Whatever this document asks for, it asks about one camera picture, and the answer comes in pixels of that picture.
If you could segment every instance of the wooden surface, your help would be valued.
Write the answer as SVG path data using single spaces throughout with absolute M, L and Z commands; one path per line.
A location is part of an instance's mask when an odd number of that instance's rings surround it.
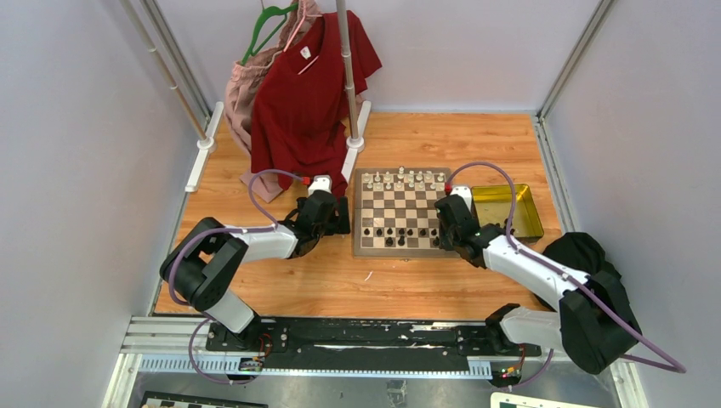
M 225 125 L 219 131 L 218 143 L 200 190 L 190 195 L 179 240 L 207 216 L 224 224 L 269 223 L 253 207 L 246 185 L 238 179 L 249 167 L 249 159 L 235 145 Z M 357 166 L 453 169 L 477 160 L 496 163 L 514 182 L 531 187 L 546 232 L 535 249 L 542 250 L 560 236 L 527 115 L 372 113 L 366 129 L 366 150 Z M 500 174 L 483 167 L 463 171 L 456 181 L 472 186 L 505 183 Z M 295 184 L 264 207 L 283 218 L 295 208 L 295 199 L 305 195 L 304 186 Z M 460 259 L 404 262 L 353 258 L 351 241 L 350 236 L 330 236 L 303 258 L 243 265 L 231 287 L 261 315 L 484 319 L 506 303 L 542 309 L 521 285 Z M 156 312 L 189 310 L 173 303 L 164 286 Z

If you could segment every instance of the white bracket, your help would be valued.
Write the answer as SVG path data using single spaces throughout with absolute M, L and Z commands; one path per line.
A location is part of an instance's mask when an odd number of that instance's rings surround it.
M 198 156 L 196 156 L 196 162 L 193 164 L 193 169 L 190 171 L 188 184 L 185 185 L 185 191 L 188 193 L 195 193 L 198 191 L 198 187 L 200 186 L 202 175 L 205 172 L 205 166 L 210 158 L 210 154 L 218 148 L 218 145 L 215 143 L 215 134 L 218 132 L 220 118 L 223 117 L 223 107 L 223 102 L 215 103 L 213 116 L 210 118 L 210 123 L 208 123 L 205 129 L 207 139 L 198 140 Z
M 350 181 L 350 175 L 353 173 L 355 161 L 358 160 L 358 155 L 366 148 L 366 139 L 363 135 L 366 133 L 366 124 L 368 123 L 368 116 L 371 114 L 371 106 L 370 100 L 363 101 L 363 105 L 360 106 L 360 112 L 358 113 L 358 138 L 347 138 L 345 141 L 345 144 L 348 146 L 348 153 L 345 154 L 341 174 L 345 177 L 346 181 Z

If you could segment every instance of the green hanger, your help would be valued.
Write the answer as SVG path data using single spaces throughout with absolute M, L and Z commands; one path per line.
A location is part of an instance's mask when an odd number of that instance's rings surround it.
M 260 52 L 260 50 L 263 48 L 263 46 L 278 32 L 278 30 L 283 27 L 284 24 L 286 24 L 286 21 L 288 21 L 288 13 L 295 11 L 298 9 L 298 4 L 291 4 L 287 8 L 278 8 L 276 6 L 270 6 L 268 8 L 264 8 L 263 12 L 260 14 L 260 17 L 258 17 L 258 21 L 255 22 L 255 28 L 253 28 L 253 39 L 250 42 L 250 45 L 248 46 L 248 50 L 246 51 L 245 56 L 243 56 L 243 59 L 241 61 L 241 65 L 245 65 L 247 62 L 247 59 L 250 58 L 251 55 L 255 55 Z M 277 15 L 283 16 L 283 21 L 273 29 L 273 31 L 263 40 L 260 45 L 258 45 L 257 48 L 253 49 L 253 46 L 255 46 L 255 42 L 258 40 L 258 34 L 260 34 L 260 29 L 263 28 L 263 24 L 265 24 L 266 21 L 270 17 L 276 17 Z

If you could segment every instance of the red t-shirt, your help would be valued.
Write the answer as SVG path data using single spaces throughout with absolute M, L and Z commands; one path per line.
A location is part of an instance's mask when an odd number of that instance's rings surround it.
M 381 61 L 361 21 L 350 11 L 348 27 L 355 91 L 361 93 L 368 88 L 366 78 L 381 67 Z M 303 176 L 328 174 L 333 194 L 345 195 L 348 182 L 341 174 L 345 126 L 340 120 L 348 115 L 348 97 L 340 52 L 338 16 L 330 13 L 275 58 L 253 105 L 253 173 L 277 168 Z M 318 60 L 299 75 L 316 56 Z M 287 176 L 278 181 L 284 190 L 292 183 Z

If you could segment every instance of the metal tray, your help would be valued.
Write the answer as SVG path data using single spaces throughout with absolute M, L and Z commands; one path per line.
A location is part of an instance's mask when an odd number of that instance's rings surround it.
M 514 236 L 525 244 L 533 244 L 543 238 L 543 226 L 538 217 L 528 184 L 516 184 L 516 213 L 514 215 Z M 481 225 L 500 224 L 508 219 L 511 203 L 511 189 L 507 185 L 473 187 L 475 211 Z

